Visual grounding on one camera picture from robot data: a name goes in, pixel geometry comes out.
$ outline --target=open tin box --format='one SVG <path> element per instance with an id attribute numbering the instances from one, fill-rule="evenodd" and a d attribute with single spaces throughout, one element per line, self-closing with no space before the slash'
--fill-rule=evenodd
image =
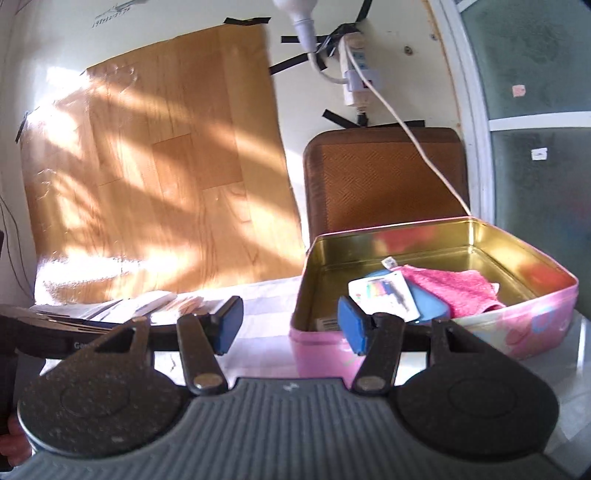
<path id="1" fill-rule="evenodd" d="M 335 319 L 348 284 L 394 257 L 399 265 L 434 270 L 478 270 L 500 285 L 506 308 L 454 319 L 517 359 L 557 346 L 566 335 L 579 292 L 577 278 L 552 258 L 476 218 L 404 223 L 320 235 L 310 248 L 291 320 L 290 338 L 303 377 L 351 380 L 363 361 L 341 332 L 318 332 L 318 319 Z"/>

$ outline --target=wood grain panel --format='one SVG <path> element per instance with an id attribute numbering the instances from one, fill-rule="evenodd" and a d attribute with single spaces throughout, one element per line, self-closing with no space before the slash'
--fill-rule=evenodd
<path id="1" fill-rule="evenodd" d="M 22 137 L 46 293 L 94 302 L 301 273 L 262 26 L 127 52 L 85 81 Z"/>
<path id="2" fill-rule="evenodd" d="M 277 106 L 267 72 L 264 30 L 219 30 L 233 129 L 252 224 L 260 239 L 258 276 L 263 279 L 301 274 L 301 229 L 281 136 Z"/>

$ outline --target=black electrical tape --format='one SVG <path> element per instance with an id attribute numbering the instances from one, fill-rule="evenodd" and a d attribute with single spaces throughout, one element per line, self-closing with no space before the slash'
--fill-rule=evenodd
<path id="1" fill-rule="evenodd" d="M 271 17 L 255 17 L 255 18 L 249 18 L 248 20 L 238 20 L 236 18 L 228 17 L 223 22 L 226 25 L 244 25 L 247 27 L 249 25 L 260 25 L 260 24 L 269 23 L 270 19 L 271 19 Z"/>
<path id="2" fill-rule="evenodd" d="M 316 37 L 316 43 L 322 43 L 326 40 L 328 35 L 318 35 Z M 299 43 L 300 40 L 295 35 L 282 35 L 281 36 L 281 43 Z"/>
<path id="3" fill-rule="evenodd" d="M 357 124 L 360 127 L 367 127 L 368 126 L 369 119 L 368 119 L 367 113 L 363 112 L 363 113 L 357 114 Z"/>
<path id="4" fill-rule="evenodd" d="M 422 128 L 425 127 L 425 120 L 409 120 L 408 122 L 404 122 L 410 128 Z M 385 124 L 385 125 L 372 125 L 370 128 L 386 128 L 386 127 L 400 127 L 400 124 Z"/>
<path id="5" fill-rule="evenodd" d="M 357 15 L 357 20 L 355 20 L 355 23 L 362 22 L 368 17 L 371 2 L 372 0 L 363 0 L 363 5 L 361 5 L 361 10 L 359 10 L 359 15 Z"/>
<path id="6" fill-rule="evenodd" d="M 320 70 L 326 70 L 326 65 L 324 64 L 324 61 L 322 60 L 320 55 L 316 54 L 316 60 L 318 61 L 318 66 L 320 67 Z M 271 75 L 275 75 L 276 73 L 283 72 L 283 70 L 287 70 L 291 67 L 295 67 L 296 65 L 299 65 L 300 63 L 304 63 L 305 61 L 308 61 L 308 54 L 301 53 L 299 55 L 296 55 L 295 57 L 281 61 L 281 62 L 269 67 L 269 73 Z"/>
<path id="7" fill-rule="evenodd" d="M 330 110 L 325 110 L 324 113 L 322 114 L 322 116 L 324 118 L 326 118 L 327 120 L 330 120 L 333 123 L 336 123 L 339 127 L 343 127 L 343 128 L 361 128 L 359 125 L 353 123 L 351 120 L 347 120 L 346 118 L 343 118 L 340 115 L 337 115 L 334 112 L 331 112 Z"/>
<path id="8" fill-rule="evenodd" d="M 25 112 L 25 116 L 22 118 L 21 126 L 18 127 L 17 137 L 14 139 L 16 143 L 21 139 L 22 130 L 25 128 L 25 124 L 27 123 L 27 117 L 29 116 L 29 111 Z"/>

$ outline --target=white wall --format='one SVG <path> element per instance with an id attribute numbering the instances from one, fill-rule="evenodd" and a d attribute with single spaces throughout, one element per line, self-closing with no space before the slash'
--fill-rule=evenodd
<path id="1" fill-rule="evenodd" d="M 15 17 L 0 92 L 0 179 L 17 221 L 23 225 L 27 273 L 35 270 L 33 241 L 22 186 L 19 148 L 14 135 L 25 110 L 52 98 L 68 75 L 110 57 L 179 34 L 218 25 L 226 17 L 269 16 L 269 56 L 272 64 L 301 52 L 296 44 L 280 44 L 292 35 L 287 17 L 271 0 L 149 0 L 125 15 L 92 28 L 97 15 L 113 0 L 33 0 Z M 314 11 L 318 34 L 329 33 L 355 20 L 361 0 L 322 0 Z M 459 129 L 457 106 L 449 70 L 432 19 L 421 0 L 374 0 L 363 30 L 368 38 L 368 60 L 383 77 L 383 93 L 404 119 L 425 119 L 428 126 Z M 409 45 L 414 54 L 404 54 Z M 329 60 L 337 66 L 337 61 Z M 338 75 L 337 69 L 329 70 Z M 301 155 L 317 134 L 338 128 L 321 117 L 325 108 L 351 120 L 355 112 L 342 105 L 339 86 L 325 82 L 301 64 L 274 76 L 280 128 L 288 169 L 307 239 Z M 390 123 L 388 112 L 374 105 L 370 121 Z M 10 268 L 0 265 L 1 302 L 20 302 Z"/>
<path id="2" fill-rule="evenodd" d="M 15 13 L 17 11 L 17 8 L 18 0 L 0 0 L 0 91 L 4 91 L 4 89 L 2 88 L 4 84 L 4 73 L 8 68 L 8 64 L 5 62 L 5 59 L 8 53 L 8 45 L 15 21 Z M 9 115 L 10 111 L 11 108 L 8 105 L 8 102 L 4 99 L 3 96 L 0 96 L 0 125 L 2 125 L 1 118 L 3 118 L 5 115 Z M 17 134 L 17 130 L 18 124 L 12 125 L 10 129 L 8 129 L 7 131 L 3 131 L 1 135 L 2 142 L 0 143 L 0 194 L 7 201 L 7 203 L 11 205 L 11 210 L 16 209 L 16 211 L 14 211 L 13 213 L 19 224 L 21 236 L 25 237 L 23 240 L 24 248 L 28 252 L 30 252 L 33 249 L 33 239 L 31 238 L 30 234 L 28 210 L 26 205 L 23 204 L 22 189 L 15 195 L 12 190 L 6 189 L 4 187 L 5 183 L 10 184 L 10 182 L 14 181 L 14 174 L 12 173 L 14 168 L 11 168 L 10 166 L 14 163 L 10 160 L 11 157 L 14 157 L 14 153 L 12 153 L 11 155 L 11 153 L 9 153 L 8 150 L 12 150 L 12 152 L 15 152 L 14 138 L 12 139 L 13 145 L 9 145 L 8 147 L 4 146 L 4 139 L 10 138 L 11 135 L 15 137 Z M 10 220 L 9 215 L 7 215 L 7 212 L 5 211 L 4 213 L 8 228 L 5 229 L 3 223 L 0 221 L 0 229 L 2 229 L 7 235 L 7 237 L 4 240 L 5 244 L 2 248 L 2 255 L 0 255 L 0 303 L 16 303 L 21 305 L 29 305 L 32 303 L 32 301 L 18 287 L 18 284 L 15 281 L 15 277 L 12 273 L 12 269 L 10 266 L 7 251 L 7 242 L 10 242 L 9 246 L 11 249 L 15 270 L 17 274 L 20 275 L 21 284 L 23 288 L 28 291 L 29 287 L 27 286 L 27 283 L 22 274 L 22 266 L 20 263 L 20 256 L 18 254 L 16 230 L 14 224 Z M 30 272 L 29 278 L 31 280 L 34 278 L 34 264 L 32 264 L 33 259 L 34 255 L 28 258 L 28 263 L 30 267 L 32 267 L 28 270 Z"/>

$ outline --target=person's hand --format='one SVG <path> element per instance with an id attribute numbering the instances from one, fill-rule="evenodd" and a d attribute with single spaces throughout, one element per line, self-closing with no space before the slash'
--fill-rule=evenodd
<path id="1" fill-rule="evenodd" d="M 31 457 L 33 449 L 14 413 L 8 418 L 8 431 L 6 435 L 0 435 L 0 455 L 8 457 L 11 466 L 22 465 Z"/>

